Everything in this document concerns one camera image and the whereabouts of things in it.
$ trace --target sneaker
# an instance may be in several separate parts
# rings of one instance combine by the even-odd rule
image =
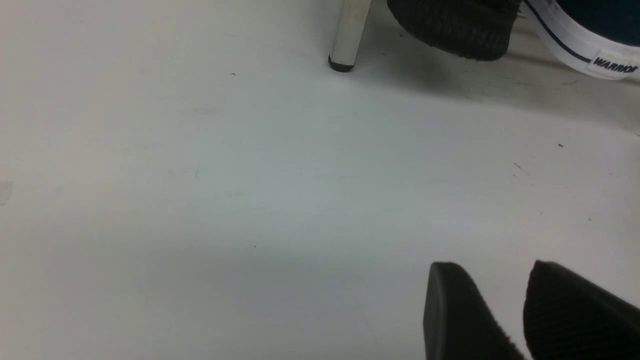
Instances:
[[[520,2],[387,0],[387,5],[398,23],[427,45],[464,58],[492,61],[507,52]]]
[[[568,66],[607,80],[640,67],[640,0],[522,0],[536,32]]]

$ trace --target textured rubber sole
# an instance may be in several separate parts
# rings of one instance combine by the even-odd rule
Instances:
[[[387,0],[400,25],[420,41],[474,60],[498,60],[509,47],[520,0],[505,9],[478,0]]]
[[[640,72],[640,47],[619,44],[587,30],[555,0],[523,0],[520,10],[549,50],[569,67],[606,80]]]

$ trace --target black shoe sole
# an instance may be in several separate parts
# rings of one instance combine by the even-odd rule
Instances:
[[[509,48],[520,0],[503,10],[480,0],[387,0],[400,25],[427,45],[474,60],[493,61]]]

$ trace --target navy stripe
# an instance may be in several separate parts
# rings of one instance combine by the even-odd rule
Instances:
[[[533,6],[529,2],[529,0],[523,0],[523,1],[524,1],[525,4],[527,4],[527,6],[529,7],[529,9],[533,13],[533,15],[535,15],[538,18],[538,21],[540,22],[542,27],[545,28],[545,30],[547,30],[547,33],[549,34],[549,36],[551,36],[551,38],[553,38],[557,42],[557,44],[560,45],[560,47],[562,47],[567,53],[570,53],[574,58],[576,58],[578,60],[581,60],[581,61],[584,61],[586,63],[591,63],[591,59],[585,58],[584,56],[582,56],[582,55],[576,53],[575,51],[571,50],[564,42],[562,42],[562,41],[560,41],[560,39],[558,39],[556,34],[554,34],[553,31],[551,31],[551,29],[549,29],[549,27],[542,20],[542,18],[540,17],[540,14],[538,14],[536,9],[533,8]]]

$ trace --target sneaker label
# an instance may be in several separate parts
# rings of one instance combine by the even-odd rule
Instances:
[[[616,79],[624,79],[637,72],[638,68],[640,68],[639,58],[620,56],[605,50],[600,50],[587,66],[587,70],[591,72]]]

